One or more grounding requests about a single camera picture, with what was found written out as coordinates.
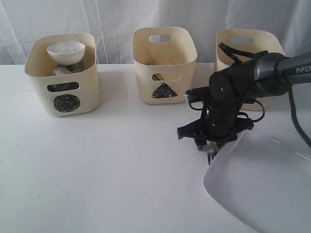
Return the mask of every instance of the white bowl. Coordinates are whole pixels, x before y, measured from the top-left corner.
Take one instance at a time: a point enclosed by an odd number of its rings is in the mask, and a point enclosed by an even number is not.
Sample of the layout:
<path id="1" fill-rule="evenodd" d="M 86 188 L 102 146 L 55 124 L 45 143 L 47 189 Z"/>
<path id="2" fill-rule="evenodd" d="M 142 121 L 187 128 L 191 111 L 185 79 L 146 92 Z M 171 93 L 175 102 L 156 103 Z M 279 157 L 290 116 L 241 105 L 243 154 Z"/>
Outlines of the white bowl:
<path id="1" fill-rule="evenodd" d="M 60 42 L 47 47 L 47 52 L 53 61 L 64 66 L 81 61 L 85 51 L 85 44 L 80 42 Z"/>

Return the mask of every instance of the white plate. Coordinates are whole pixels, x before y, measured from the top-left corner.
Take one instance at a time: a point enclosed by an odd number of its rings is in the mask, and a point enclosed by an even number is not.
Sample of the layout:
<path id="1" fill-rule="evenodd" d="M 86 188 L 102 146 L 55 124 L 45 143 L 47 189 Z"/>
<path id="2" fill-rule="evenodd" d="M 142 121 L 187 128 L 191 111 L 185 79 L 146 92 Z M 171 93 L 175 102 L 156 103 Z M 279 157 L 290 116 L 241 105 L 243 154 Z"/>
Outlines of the white plate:
<path id="1" fill-rule="evenodd" d="M 311 232 L 311 156 L 256 130 L 221 149 L 204 187 L 258 232 Z"/>

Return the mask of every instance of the white backdrop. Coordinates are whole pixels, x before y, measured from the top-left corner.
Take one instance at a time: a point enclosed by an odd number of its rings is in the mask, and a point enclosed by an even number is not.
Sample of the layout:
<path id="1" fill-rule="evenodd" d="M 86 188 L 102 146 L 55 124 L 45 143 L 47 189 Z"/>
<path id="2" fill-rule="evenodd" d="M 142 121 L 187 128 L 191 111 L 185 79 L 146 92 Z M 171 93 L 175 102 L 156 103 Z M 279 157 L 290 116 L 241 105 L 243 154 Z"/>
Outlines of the white backdrop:
<path id="1" fill-rule="evenodd" d="M 0 64 L 24 64 L 44 36 L 85 32 L 96 38 L 98 63 L 132 63 L 135 30 L 187 29 L 198 62 L 213 62 L 224 28 L 275 34 L 288 56 L 311 50 L 311 0 L 0 0 Z"/>

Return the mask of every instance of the black drawn circle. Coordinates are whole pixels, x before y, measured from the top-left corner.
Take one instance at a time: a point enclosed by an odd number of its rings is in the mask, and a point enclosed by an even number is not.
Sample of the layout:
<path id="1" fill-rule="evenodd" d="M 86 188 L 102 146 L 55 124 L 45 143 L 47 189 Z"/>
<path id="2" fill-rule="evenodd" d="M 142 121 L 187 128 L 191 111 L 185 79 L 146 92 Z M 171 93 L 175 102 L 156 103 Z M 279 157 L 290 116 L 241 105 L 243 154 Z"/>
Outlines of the black drawn circle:
<path id="1" fill-rule="evenodd" d="M 64 94 L 56 96 L 54 99 L 54 108 L 62 113 L 69 113 L 80 106 L 80 100 L 73 95 Z"/>

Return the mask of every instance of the beige plastic bin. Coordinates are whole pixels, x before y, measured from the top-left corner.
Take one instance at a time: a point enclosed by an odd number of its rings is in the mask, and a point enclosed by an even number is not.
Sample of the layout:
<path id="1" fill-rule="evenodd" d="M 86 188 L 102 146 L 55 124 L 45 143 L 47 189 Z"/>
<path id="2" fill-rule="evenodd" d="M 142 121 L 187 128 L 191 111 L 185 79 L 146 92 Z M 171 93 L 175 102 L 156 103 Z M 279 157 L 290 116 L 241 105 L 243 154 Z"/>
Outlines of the beige plastic bin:
<path id="1" fill-rule="evenodd" d="M 239 40 L 246 38 L 253 38 L 253 44 L 242 44 L 234 43 L 234 39 Z M 285 55 L 280 42 L 275 35 L 260 31 L 260 30 L 249 30 L 249 29 L 223 29 L 217 32 L 216 35 L 216 61 L 214 64 L 215 71 L 219 71 L 227 68 L 232 65 L 234 62 L 229 58 L 219 47 L 218 45 L 223 42 L 226 45 L 247 52 L 260 52 L 263 50 L 268 50 L 268 52 L 278 52 Z M 241 61 L 247 61 L 250 58 L 237 55 Z M 264 107 L 268 105 L 269 98 L 258 98 L 258 101 L 262 103 Z M 258 104 L 244 104 L 242 109 L 245 110 L 261 110 L 261 107 Z"/>
<path id="2" fill-rule="evenodd" d="M 166 42 L 149 36 L 169 34 Z M 133 58 L 138 93 L 150 104 L 180 103 L 191 88 L 197 52 L 189 32 L 178 27 L 143 28 L 134 33 Z"/>
<path id="3" fill-rule="evenodd" d="M 83 57 L 86 70 L 73 74 L 48 76 L 57 63 L 50 58 L 46 48 L 51 44 L 65 41 L 77 41 L 86 45 Z M 37 40 L 28 56 L 25 73 L 30 77 L 44 109 L 52 116 L 86 113 L 95 109 L 100 103 L 95 39 L 90 34 L 52 35 Z M 50 92 L 47 89 L 48 85 L 71 82 L 77 82 L 79 88 L 58 92 Z M 66 105 L 66 107 L 59 108 L 55 103 Z"/>

